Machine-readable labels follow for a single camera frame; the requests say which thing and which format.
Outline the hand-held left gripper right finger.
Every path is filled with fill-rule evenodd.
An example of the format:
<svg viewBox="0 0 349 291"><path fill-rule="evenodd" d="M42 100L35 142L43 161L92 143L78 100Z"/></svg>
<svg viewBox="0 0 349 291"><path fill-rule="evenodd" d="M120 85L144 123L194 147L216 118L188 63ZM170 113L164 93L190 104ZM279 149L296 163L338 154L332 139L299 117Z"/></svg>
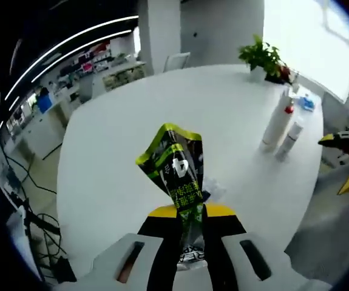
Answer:
<svg viewBox="0 0 349 291"><path fill-rule="evenodd" d="M205 204L203 235L212 290L329 289L327 283L296 272L282 249L247 232L227 206Z"/></svg>

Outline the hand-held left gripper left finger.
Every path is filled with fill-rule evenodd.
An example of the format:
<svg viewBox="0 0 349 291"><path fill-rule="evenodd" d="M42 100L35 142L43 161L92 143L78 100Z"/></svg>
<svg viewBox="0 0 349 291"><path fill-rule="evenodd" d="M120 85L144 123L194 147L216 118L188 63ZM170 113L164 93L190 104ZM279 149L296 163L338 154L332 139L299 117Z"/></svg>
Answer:
<svg viewBox="0 0 349 291"><path fill-rule="evenodd" d="M148 214L138 233L127 233L93 261L91 271L55 290L171 290L179 259L180 218L173 205Z"/></svg>

